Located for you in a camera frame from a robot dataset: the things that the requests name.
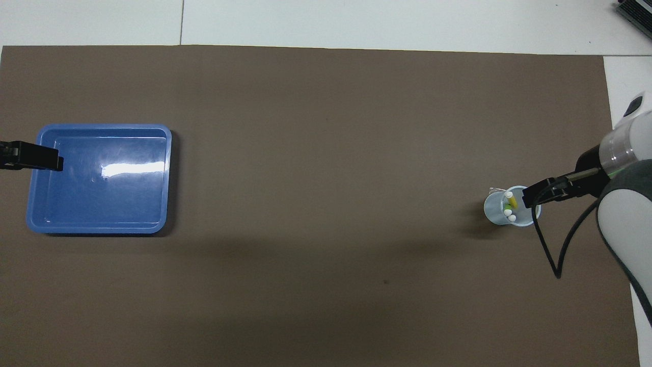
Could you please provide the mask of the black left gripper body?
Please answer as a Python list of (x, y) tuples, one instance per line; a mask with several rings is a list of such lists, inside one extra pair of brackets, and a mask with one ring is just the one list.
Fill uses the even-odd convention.
[(1, 169), (19, 170), (15, 163), (18, 161), (19, 146), (14, 142), (1, 141)]

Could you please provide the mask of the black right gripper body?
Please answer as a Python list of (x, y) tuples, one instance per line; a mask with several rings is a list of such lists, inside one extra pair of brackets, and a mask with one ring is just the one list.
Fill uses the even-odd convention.
[(580, 155), (573, 172), (563, 175), (568, 177), (570, 183), (566, 184), (562, 190), (558, 190), (563, 195), (557, 197), (556, 200), (568, 200), (585, 195), (600, 197), (602, 190), (609, 183), (610, 177), (601, 165), (599, 153), (600, 146), (596, 145)]

